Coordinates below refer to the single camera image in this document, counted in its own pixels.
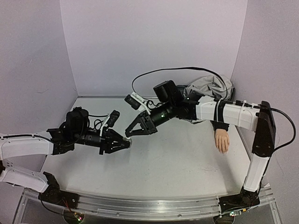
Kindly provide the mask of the small nail polish bottle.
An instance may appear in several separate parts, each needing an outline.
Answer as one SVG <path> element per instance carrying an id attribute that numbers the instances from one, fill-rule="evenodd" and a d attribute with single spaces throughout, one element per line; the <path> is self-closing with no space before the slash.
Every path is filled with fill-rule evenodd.
<path id="1" fill-rule="evenodd" d="M 125 142 L 126 148 L 130 148 L 132 145 L 132 139 L 131 138 L 123 138 L 123 140 Z"/>

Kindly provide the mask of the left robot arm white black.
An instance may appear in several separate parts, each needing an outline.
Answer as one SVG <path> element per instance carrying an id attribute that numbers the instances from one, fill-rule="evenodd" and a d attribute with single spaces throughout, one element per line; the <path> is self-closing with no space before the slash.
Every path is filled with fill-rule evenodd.
<path id="1" fill-rule="evenodd" d="M 131 140 L 121 136 L 113 126 L 120 113 L 116 110 L 105 115 L 100 129 L 90 127 L 91 115 L 86 109 L 75 107 L 66 114 L 58 128 L 50 128 L 47 138 L 41 134 L 1 135 L 0 180 L 44 193 L 52 203 L 63 200 L 63 193 L 54 175 L 35 172 L 13 165 L 10 158 L 27 155 L 60 155 L 74 150 L 76 144 L 99 148 L 100 155 L 111 154 L 131 147 Z"/>

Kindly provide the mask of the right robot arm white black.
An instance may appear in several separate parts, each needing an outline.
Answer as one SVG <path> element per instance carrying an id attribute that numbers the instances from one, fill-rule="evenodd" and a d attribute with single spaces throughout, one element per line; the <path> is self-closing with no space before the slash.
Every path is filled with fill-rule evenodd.
<path id="1" fill-rule="evenodd" d="M 159 125 L 172 118 L 210 120 L 255 132 L 253 155 L 241 191 L 236 195 L 220 197 L 219 206 L 224 214 L 258 205 L 261 181 L 275 151 L 276 127 L 269 103 L 263 101 L 257 105 L 245 101 L 233 102 L 194 91 L 183 97 L 172 80 L 158 84 L 154 92 L 162 104 L 152 110 L 137 93 L 126 96 L 125 101 L 135 110 L 140 110 L 140 114 L 125 130 L 125 135 L 131 137 L 156 133 Z"/>

